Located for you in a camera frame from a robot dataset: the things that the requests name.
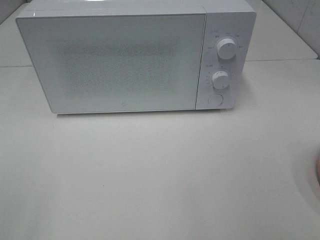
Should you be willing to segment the white microwave door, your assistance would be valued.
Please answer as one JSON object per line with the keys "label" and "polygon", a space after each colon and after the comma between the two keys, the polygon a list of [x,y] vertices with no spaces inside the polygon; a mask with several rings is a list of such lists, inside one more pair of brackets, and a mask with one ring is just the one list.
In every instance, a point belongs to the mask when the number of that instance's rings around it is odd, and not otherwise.
{"label": "white microwave door", "polygon": [[18,18],[55,114],[192,110],[204,14]]}

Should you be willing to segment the white microwave oven body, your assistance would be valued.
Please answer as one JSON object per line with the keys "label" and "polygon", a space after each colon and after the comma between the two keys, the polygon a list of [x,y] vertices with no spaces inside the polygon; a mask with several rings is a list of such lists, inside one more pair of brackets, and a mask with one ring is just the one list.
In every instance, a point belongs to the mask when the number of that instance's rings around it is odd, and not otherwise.
{"label": "white microwave oven body", "polygon": [[[160,15],[205,15],[197,97],[194,109],[231,109],[235,104],[237,82],[242,77],[256,12],[245,0],[34,0],[18,18],[124,17]],[[228,60],[217,54],[217,43],[232,38],[236,55]],[[226,71],[229,86],[215,89],[212,75]],[[221,106],[208,104],[214,94],[223,96]]]}

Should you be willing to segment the upper white power knob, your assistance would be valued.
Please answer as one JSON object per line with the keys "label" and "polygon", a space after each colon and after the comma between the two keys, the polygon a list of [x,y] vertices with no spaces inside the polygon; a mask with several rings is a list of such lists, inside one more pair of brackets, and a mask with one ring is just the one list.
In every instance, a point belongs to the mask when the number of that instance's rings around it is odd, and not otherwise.
{"label": "upper white power knob", "polygon": [[217,54],[223,60],[232,59],[237,53],[237,44],[230,38],[223,38],[216,44]]}

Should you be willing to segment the white timer knob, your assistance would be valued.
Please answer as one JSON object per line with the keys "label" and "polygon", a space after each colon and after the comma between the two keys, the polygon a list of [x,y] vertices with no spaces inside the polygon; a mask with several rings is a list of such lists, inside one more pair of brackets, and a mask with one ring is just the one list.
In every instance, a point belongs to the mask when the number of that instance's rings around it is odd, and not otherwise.
{"label": "white timer knob", "polygon": [[230,76],[224,70],[217,71],[212,75],[211,83],[213,88],[215,89],[218,89],[218,90],[225,89],[230,84]]}

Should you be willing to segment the pink plate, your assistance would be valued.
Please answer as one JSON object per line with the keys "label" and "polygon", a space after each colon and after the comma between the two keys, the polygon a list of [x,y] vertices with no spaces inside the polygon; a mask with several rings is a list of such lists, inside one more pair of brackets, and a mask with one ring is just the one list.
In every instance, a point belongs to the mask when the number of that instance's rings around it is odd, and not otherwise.
{"label": "pink plate", "polygon": [[320,185],[320,156],[318,155],[314,161],[314,173],[317,184]]}

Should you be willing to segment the round white door button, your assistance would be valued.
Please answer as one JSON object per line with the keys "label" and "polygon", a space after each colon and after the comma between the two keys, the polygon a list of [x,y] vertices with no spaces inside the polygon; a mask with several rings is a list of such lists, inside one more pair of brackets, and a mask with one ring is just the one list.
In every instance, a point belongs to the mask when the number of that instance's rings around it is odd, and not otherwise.
{"label": "round white door button", "polygon": [[221,94],[213,94],[208,98],[208,104],[219,107],[222,105],[224,97]]}

